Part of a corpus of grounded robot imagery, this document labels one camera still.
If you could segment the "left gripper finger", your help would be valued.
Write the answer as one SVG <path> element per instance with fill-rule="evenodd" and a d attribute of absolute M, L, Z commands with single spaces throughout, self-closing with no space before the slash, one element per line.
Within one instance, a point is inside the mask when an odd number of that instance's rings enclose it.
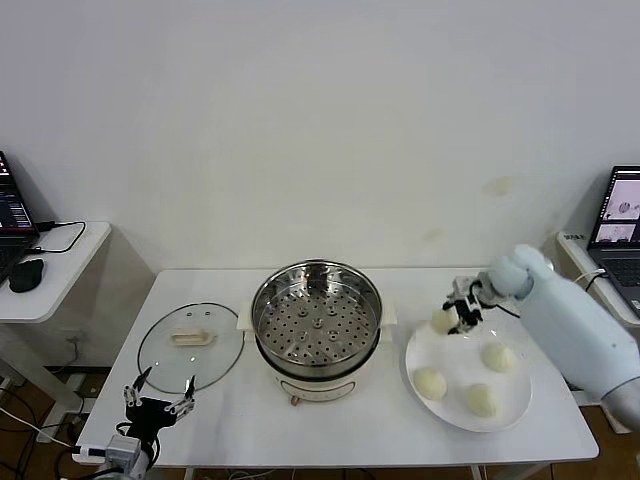
<path fill-rule="evenodd" d="M 152 368 L 148 367 L 142 373 L 140 373 L 131 386 L 127 385 L 124 388 L 124 399 L 127 405 L 141 405 L 142 399 L 140 392 L 145 385 L 145 382 L 151 373 Z"/>
<path fill-rule="evenodd" d="M 172 415 L 187 415 L 195 405 L 194 392 L 195 376 L 192 376 L 186 384 L 186 391 L 182 399 L 166 406 L 164 411 Z"/>

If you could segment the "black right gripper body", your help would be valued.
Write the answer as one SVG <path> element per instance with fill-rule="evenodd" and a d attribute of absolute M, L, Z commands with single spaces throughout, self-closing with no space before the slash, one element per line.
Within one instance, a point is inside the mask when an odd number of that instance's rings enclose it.
<path fill-rule="evenodd" d="M 470 287 L 469 291 L 463 295 L 469 313 L 472 315 L 481 315 L 484 310 L 490 310 L 492 305 L 483 301 L 480 297 L 481 290 L 477 287 Z"/>

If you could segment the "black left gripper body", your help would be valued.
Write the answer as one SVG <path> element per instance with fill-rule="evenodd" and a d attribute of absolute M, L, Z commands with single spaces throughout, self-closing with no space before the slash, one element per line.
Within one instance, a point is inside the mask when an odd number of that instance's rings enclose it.
<path fill-rule="evenodd" d="M 153 443 L 160 430 L 176 423 L 176 415 L 167 410 L 170 406 L 170 402 L 148 397 L 142 397 L 140 404 L 126 406 L 126 418 L 130 423 L 126 435 Z"/>

